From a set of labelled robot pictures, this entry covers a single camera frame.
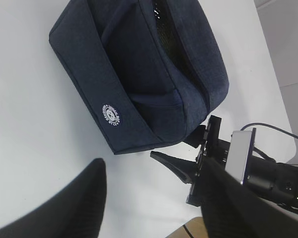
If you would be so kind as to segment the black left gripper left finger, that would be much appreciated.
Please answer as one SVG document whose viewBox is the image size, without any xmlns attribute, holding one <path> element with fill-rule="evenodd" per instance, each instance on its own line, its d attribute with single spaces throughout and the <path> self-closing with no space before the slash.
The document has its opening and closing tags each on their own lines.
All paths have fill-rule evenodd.
<svg viewBox="0 0 298 238">
<path fill-rule="evenodd" d="M 106 165 L 94 159 L 47 202 L 0 228 L 0 238 L 96 238 L 106 196 Z"/>
</svg>

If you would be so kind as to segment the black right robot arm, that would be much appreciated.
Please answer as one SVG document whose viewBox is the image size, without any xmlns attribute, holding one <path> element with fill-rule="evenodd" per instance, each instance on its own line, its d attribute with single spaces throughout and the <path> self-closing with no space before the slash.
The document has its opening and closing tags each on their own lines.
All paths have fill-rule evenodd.
<svg viewBox="0 0 298 238">
<path fill-rule="evenodd" d="M 207 159 L 214 159 L 238 183 L 260 198 L 298 214 L 298 167 L 278 163 L 255 147 L 258 123 L 234 131 L 228 142 L 219 138 L 221 122 L 221 118 L 210 116 L 207 125 L 198 126 L 185 139 L 186 144 L 200 149 L 195 161 L 156 151 L 151 151 L 150 156 L 183 183 L 191 185 L 187 198 L 190 205 L 202 205 L 202 166 Z"/>
</svg>

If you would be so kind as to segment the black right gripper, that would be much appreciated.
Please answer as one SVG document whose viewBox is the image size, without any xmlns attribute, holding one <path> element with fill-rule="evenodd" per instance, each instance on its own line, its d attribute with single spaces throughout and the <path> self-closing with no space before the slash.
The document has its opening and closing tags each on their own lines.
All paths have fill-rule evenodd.
<svg viewBox="0 0 298 238">
<path fill-rule="evenodd" d="M 186 203 L 193 206 L 202 204 L 201 169 L 205 160 L 214 159 L 225 167 L 230 143 L 219 139 L 222 119 L 210 116 L 207 125 L 199 125 L 187 138 L 186 144 L 200 148 L 195 161 L 188 161 L 151 151 L 150 157 L 163 164 L 183 183 L 190 183 L 190 191 Z"/>
</svg>

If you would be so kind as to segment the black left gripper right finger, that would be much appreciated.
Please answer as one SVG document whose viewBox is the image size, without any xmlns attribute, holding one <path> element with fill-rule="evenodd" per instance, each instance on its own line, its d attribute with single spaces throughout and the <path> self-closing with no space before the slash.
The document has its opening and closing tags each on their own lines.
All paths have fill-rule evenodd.
<svg viewBox="0 0 298 238">
<path fill-rule="evenodd" d="M 211 238 L 298 238 L 298 221 L 258 198 L 213 159 L 202 165 L 201 190 Z"/>
</svg>

